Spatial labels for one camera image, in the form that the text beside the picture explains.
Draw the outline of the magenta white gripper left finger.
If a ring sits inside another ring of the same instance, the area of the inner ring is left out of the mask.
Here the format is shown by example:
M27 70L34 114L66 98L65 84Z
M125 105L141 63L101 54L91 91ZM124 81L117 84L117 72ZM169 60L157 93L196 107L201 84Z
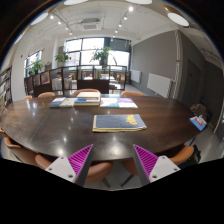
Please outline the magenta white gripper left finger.
M57 158L46 171L83 186L92 160L92 147L89 145L68 157Z

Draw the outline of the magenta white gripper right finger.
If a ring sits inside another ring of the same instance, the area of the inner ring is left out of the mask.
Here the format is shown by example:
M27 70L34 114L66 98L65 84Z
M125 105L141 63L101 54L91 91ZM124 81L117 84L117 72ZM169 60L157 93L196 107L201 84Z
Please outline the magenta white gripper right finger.
M143 186L180 170L168 157L156 156L138 145L133 145L133 157Z

